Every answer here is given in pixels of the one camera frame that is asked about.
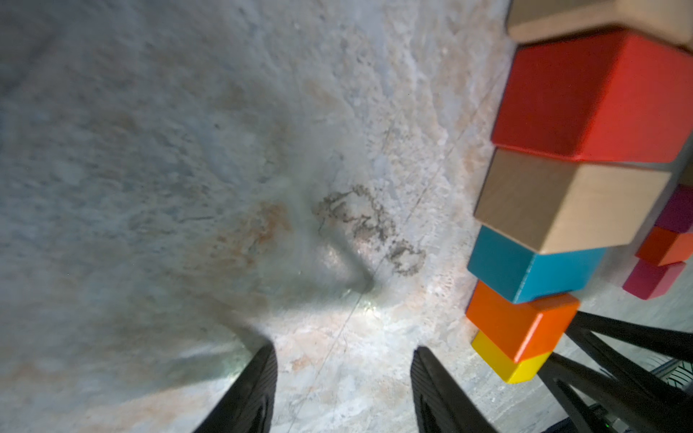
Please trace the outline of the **wooden rectangular block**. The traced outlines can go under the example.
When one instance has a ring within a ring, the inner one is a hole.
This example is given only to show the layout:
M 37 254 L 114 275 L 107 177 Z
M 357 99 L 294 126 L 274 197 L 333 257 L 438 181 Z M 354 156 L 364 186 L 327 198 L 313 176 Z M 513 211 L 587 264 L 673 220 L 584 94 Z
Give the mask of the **wooden rectangular block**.
M 670 178 L 667 171 L 499 149 L 474 216 L 538 254 L 628 245 Z

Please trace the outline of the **magenta rectangular block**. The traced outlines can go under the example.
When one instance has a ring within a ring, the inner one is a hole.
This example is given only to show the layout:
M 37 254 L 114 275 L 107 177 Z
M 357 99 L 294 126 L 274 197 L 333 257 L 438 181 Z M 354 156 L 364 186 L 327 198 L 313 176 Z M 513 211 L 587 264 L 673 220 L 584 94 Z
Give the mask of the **magenta rectangular block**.
M 692 232 L 693 225 L 693 189 L 678 185 L 669 201 L 655 222 L 660 227 L 677 234 Z

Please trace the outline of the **wooden triangle block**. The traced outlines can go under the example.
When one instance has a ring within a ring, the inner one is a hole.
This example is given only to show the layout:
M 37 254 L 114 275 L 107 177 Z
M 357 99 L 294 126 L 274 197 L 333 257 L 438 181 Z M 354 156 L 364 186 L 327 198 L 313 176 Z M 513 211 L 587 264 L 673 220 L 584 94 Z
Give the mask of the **wooden triangle block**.
M 506 29 L 516 43 L 537 43 L 611 27 L 632 29 L 692 50 L 692 3 L 680 0 L 515 0 Z

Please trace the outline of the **teal small block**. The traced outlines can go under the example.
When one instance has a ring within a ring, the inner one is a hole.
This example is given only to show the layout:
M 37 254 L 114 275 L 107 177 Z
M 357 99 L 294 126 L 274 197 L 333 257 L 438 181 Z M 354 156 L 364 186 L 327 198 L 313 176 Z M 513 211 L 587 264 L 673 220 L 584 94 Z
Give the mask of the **teal small block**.
M 482 227 L 467 268 L 512 304 L 584 289 L 606 249 L 537 254 Z

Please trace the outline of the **yellow cube block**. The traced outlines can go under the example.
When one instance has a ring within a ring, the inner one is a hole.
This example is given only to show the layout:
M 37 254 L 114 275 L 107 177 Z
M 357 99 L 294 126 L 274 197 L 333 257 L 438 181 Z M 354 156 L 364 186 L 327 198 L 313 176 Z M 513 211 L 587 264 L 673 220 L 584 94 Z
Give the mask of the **yellow cube block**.
M 532 357 L 518 363 L 505 355 L 483 332 L 479 331 L 473 342 L 472 348 L 494 372 L 507 384 L 520 384 L 529 382 L 541 370 L 552 352 Z

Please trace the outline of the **magenta small cube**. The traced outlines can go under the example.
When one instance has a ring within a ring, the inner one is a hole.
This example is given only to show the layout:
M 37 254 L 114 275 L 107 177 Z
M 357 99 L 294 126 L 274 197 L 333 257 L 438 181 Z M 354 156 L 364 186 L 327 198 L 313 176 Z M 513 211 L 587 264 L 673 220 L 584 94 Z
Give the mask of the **magenta small cube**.
M 685 270 L 687 263 L 678 262 L 656 266 L 640 260 L 632 270 L 623 289 L 644 301 L 665 295 Z

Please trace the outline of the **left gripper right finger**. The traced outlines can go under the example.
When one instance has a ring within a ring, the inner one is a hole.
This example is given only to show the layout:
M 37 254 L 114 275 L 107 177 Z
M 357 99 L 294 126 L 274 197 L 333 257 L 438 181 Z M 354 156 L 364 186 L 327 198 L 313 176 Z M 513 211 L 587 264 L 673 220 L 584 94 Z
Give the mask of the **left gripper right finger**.
M 410 375 L 420 432 L 496 433 L 428 347 L 413 352 Z

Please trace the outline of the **red rectangular block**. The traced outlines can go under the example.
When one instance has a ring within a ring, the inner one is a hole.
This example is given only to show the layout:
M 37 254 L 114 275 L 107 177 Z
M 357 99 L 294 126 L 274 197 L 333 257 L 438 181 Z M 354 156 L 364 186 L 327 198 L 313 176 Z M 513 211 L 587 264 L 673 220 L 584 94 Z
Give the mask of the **red rectangular block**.
M 620 30 L 519 48 L 491 141 L 574 162 L 668 163 L 691 133 L 691 54 Z

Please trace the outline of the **orange cube block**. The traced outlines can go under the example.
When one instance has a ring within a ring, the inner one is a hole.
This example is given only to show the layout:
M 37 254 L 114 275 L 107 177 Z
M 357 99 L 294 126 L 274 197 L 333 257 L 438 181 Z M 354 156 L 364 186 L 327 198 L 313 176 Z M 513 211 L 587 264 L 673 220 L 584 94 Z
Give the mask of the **orange cube block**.
M 508 358 L 519 363 L 554 351 L 579 307 L 579 299 L 566 293 L 512 304 L 479 281 L 466 316 Z

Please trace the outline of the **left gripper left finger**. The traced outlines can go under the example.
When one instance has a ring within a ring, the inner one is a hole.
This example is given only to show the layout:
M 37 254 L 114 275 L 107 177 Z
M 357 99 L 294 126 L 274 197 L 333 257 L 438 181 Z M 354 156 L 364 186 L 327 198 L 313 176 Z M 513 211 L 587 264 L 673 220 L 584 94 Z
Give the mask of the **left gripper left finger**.
M 277 385 L 274 345 L 261 347 L 194 433 L 269 432 Z

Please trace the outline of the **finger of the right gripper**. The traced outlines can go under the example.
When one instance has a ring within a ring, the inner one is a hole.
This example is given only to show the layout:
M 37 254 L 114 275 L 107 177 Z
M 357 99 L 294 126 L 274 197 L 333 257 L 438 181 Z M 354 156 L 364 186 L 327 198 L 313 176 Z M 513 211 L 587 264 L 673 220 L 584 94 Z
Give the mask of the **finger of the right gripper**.
M 580 311 L 568 326 L 566 335 L 622 384 L 661 401 L 692 399 L 691 395 L 669 386 L 599 338 L 611 337 L 661 355 L 690 362 L 691 333 L 635 325 Z
M 578 432 L 608 431 L 607 425 L 581 399 L 582 395 L 601 404 L 637 432 L 692 431 L 692 400 L 688 398 L 664 403 L 558 354 L 549 357 L 539 377 Z

